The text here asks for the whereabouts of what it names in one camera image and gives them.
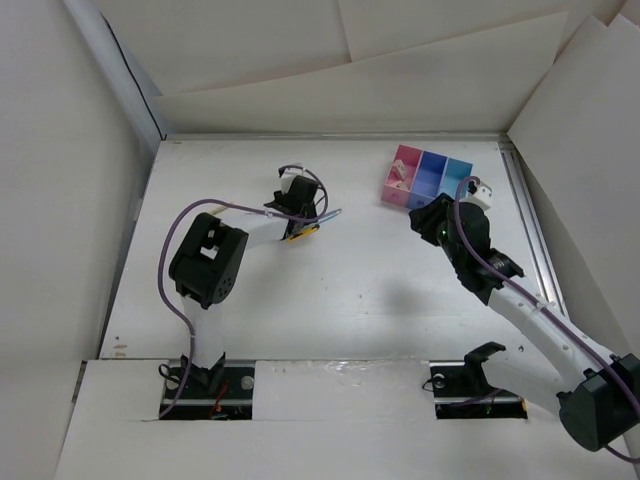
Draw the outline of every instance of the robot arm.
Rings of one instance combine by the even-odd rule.
[[[544,300],[513,260],[491,248],[489,220],[484,213],[491,205],[491,189],[479,184],[472,185],[469,191],[471,196],[459,205],[466,240],[486,263],[532,294],[537,304],[531,304],[522,292],[496,277],[470,254],[456,227],[454,200],[448,195],[442,194],[426,207],[411,211],[411,229],[441,247],[462,285],[514,324],[555,370],[527,364],[520,352],[507,351],[494,342],[467,354],[465,370],[480,390],[503,388],[558,415],[576,442],[597,451],[635,426],[638,417],[610,375],[542,309],[551,310],[564,327],[610,362],[609,366],[636,397],[640,396],[640,361],[633,355],[619,358],[590,339]]]
[[[199,214],[169,266],[184,313],[195,330],[189,381],[198,382],[209,393],[219,390],[224,377],[221,304],[236,283],[245,251],[318,228],[313,219],[318,218],[315,197],[321,185],[290,169],[282,168],[279,173],[281,190],[265,204],[264,211],[236,207],[240,210]],[[186,370],[187,355],[182,364]]]

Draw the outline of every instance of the white table surface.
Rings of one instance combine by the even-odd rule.
[[[258,362],[254,420],[145,422],[158,363],[89,363],[55,480],[636,478],[531,405],[526,421],[436,420],[417,360]]]
[[[406,210],[380,201],[400,143],[472,162],[473,173],[494,189],[495,206],[489,211],[494,246],[533,276],[496,142],[167,141],[153,167],[101,357],[177,358],[182,353],[187,331],[161,303],[155,282],[169,225],[200,198],[262,205],[279,187],[277,168],[293,162],[319,175],[330,208],[344,213],[307,239],[263,245],[245,255],[234,291],[223,304],[227,358],[442,359],[461,358],[491,340],[508,348],[529,346],[510,323],[460,286],[442,250],[410,230]],[[170,256],[192,218],[179,228]],[[170,298],[180,304],[165,278]]]

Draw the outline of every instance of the white wall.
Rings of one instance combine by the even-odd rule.
[[[629,352],[640,355],[640,347],[637,344],[630,345],[615,321],[587,262],[560,220],[549,197],[526,164],[523,164],[523,171],[571,321],[620,355]],[[631,455],[640,456],[640,427],[633,428],[625,438]],[[640,466],[636,466],[636,472],[640,477]]]
[[[62,2],[1,2],[0,363],[95,355],[137,152]]]

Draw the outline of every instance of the white cardboard panel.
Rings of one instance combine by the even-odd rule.
[[[504,131],[551,67],[565,17],[157,101],[176,129],[189,133]]]
[[[585,27],[509,135],[637,348],[640,31],[622,16],[605,32]]]
[[[365,58],[527,20],[565,0],[338,0],[351,58]]]
[[[571,37],[589,15],[593,15],[601,22],[609,25],[620,11],[623,3],[624,0],[572,0],[558,53],[564,50]]]
[[[640,0],[627,0],[620,13],[636,25],[640,25]]]
[[[612,455],[581,449],[537,408],[528,421],[438,421],[426,392],[427,405],[404,420],[143,422],[157,415],[157,365],[89,363],[55,480],[175,480],[185,472],[241,480],[636,478]],[[303,384],[310,397],[324,387]],[[284,387],[286,405],[299,387]]]
[[[418,420],[434,408],[430,377],[418,359],[257,362],[253,419]]]
[[[167,95],[350,61],[336,0],[96,0]]]
[[[3,480],[50,480],[56,471],[80,361],[3,364],[0,467]]]

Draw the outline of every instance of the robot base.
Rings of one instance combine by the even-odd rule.
[[[528,418],[524,400],[506,390],[471,405],[456,405],[490,394],[493,388],[486,385],[480,387],[476,382],[470,381],[464,361],[430,361],[429,367],[431,380],[423,388],[426,389],[429,384],[433,388],[436,417],[439,420]]]
[[[180,365],[171,365],[168,373],[179,378]],[[180,400],[162,420],[251,420],[254,374],[255,362],[227,360],[224,381],[217,391],[210,394],[200,383],[189,379]],[[177,386],[165,381],[159,411],[171,403]]]

